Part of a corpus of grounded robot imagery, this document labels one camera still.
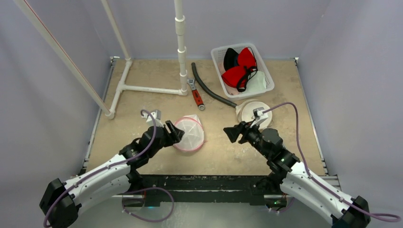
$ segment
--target gray wall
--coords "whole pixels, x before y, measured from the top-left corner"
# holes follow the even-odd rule
[[[79,1],[30,0],[98,93],[109,57]],[[39,201],[77,174],[98,107],[13,1],[0,3],[0,221],[41,227]]]
[[[301,54],[330,0],[184,0],[188,57],[251,42],[263,57]],[[173,0],[109,0],[132,57],[177,57]],[[111,56],[123,56],[99,0],[84,1]]]
[[[371,211],[400,215],[402,10],[401,0],[331,1],[298,63],[329,170]]]

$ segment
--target white plastic basket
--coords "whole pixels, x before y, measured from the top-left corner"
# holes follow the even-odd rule
[[[240,53],[244,48],[247,48],[247,47],[252,48],[253,53],[255,54],[256,62],[258,64],[258,70],[265,73],[266,89],[260,90],[260,91],[254,92],[254,93],[248,93],[247,91],[245,91],[238,95],[230,95],[230,94],[228,94],[227,89],[225,88],[224,81],[222,80],[220,71],[218,69],[218,63],[224,61],[224,56],[225,56],[225,53],[227,52],[228,48],[232,48],[236,52]],[[259,96],[267,91],[274,89],[273,79],[271,78],[269,70],[267,70],[267,67],[266,67],[265,63],[263,62],[263,59],[260,56],[255,45],[253,45],[251,43],[242,43],[242,44],[234,44],[234,45],[228,45],[228,46],[214,48],[213,50],[211,50],[211,57],[213,58],[215,69],[217,70],[217,75],[218,75],[218,78],[220,79],[222,89],[224,90],[225,95],[228,97],[228,99],[230,101],[238,101],[238,100],[247,99],[247,98],[254,97],[254,96]]]

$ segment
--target tan work surface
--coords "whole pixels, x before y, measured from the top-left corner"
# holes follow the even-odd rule
[[[225,97],[212,60],[194,61],[200,78],[213,92]],[[193,78],[191,61],[187,69]],[[299,114],[299,138],[301,148],[310,169],[324,175],[317,141],[314,135],[297,67],[293,61],[266,61],[275,87],[259,99],[270,107],[282,102],[293,102]],[[116,63],[106,97],[110,106],[115,95],[118,81],[125,68],[125,61]],[[127,85],[156,88],[179,89],[178,60],[134,60],[126,79]],[[197,114],[204,127],[205,140],[197,152],[181,152],[174,147],[163,148],[148,164],[138,169],[141,174],[194,174],[194,175],[267,175],[270,169],[266,159],[250,144],[230,143],[222,130],[238,124],[235,109],[207,95],[196,83],[206,109],[200,111],[188,87],[187,96],[157,94],[137,91],[123,91],[116,108],[116,115],[109,120],[102,113],[96,129],[94,144],[88,164],[91,170],[119,153],[134,138],[141,137],[148,126],[141,118],[140,110],[162,111],[161,120],[175,120],[184,115]],[[278,130],[288,150],[300,157],[296,143],[295,112],[286,105],[273,111],[272,128]]]

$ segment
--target white pvc pipe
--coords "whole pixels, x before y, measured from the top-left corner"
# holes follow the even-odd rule
[[[159,89],[159,88],[133,86],[133,85],[123,85],[122,88],[123,88],[123,90],[152,92],[152,93],[160,93],[160,94],[183,95],[183,92],[180,89]]]
[[[175,0],[175,28],[178,37],[178,60],[180,67],[181,92],[187,95],[186,46],[185,46],[185,16],[182,10],[182,0]]]
[[[122,49],[123,54],[125,55],[125,59],[126,60],[130,59],[129,52],[127,51],[126,45],[123,42],[122,35],[120,34],[119,28],[118,28],[118,26],[116,24],[116,20],[115,20],[113,14],[112,14],[111,8],[109,7],[108,1],[107,0],[101,0],[101,2],[102,2],[102,5],[104,6],[104,9],[105,9],[106,15],[108,16],[108,19],[111,22],[112,28],[113,28],[113,30],[115,32],[115,35],[116,35],[116,38],[117,38],[117,41],[119,42],[120,48]]]
[[[175,16],[177,19],[182,19],[183,10],[182,10],[182,0],[175,0]]]
[[[131,66],[132,66],[132,60],[126,60],[125,69],[123,70],[122,77],[120,78],[120,81],[117,84],[115,96],[114,96],[114,99],[113,99],[112,104],[111,104],[110,111],[111,111],[111,113],[113,113],[113,115],[115,115],[115,113],[116,113],[117,102],[119,101],[120,94],[123,91],[123,86],[125,85],[127,74],[129,73],[129,69],[130,69]],[[107,115],[107,117],[109,119],[113,119],[113,116],[108,116]]]
[[[90,94],[92,99],[98,104],[98,106],[104,111],[106,115],[110,115],[109,109],[106,107],[105,103],[98,96],[94,88],[86,80],[82,72],[78,69],[76,64],[67,55],[65,50],[55,39],[55,37],[50,33],[49,29],[40,20],[39,16],[35,13],[32,7],[25,0],[14,0],[15,4],[21,9],[25,16],[30,20],[32,25],[37,29],[37,31],[42,35],[46,42],[52,47],[63,63],[68,67],[71,73],[76,77],[84,89]]]

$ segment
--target red fabric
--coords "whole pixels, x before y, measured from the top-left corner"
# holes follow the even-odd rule
[[[252,55],[247,47],[244,48],[238,55],[238,64],[239,66],[235,66],[227,70],[222,75],[222,79],[225,84],[233,88],[237,87],[237,84],[242,79],[242,77],[244,77],[247,73],[250,73],[247,72],[247,69],[251,67],[256,67],[255,57]],[[241,83],[241,88],[245,87],[245,82],[246,80]]]

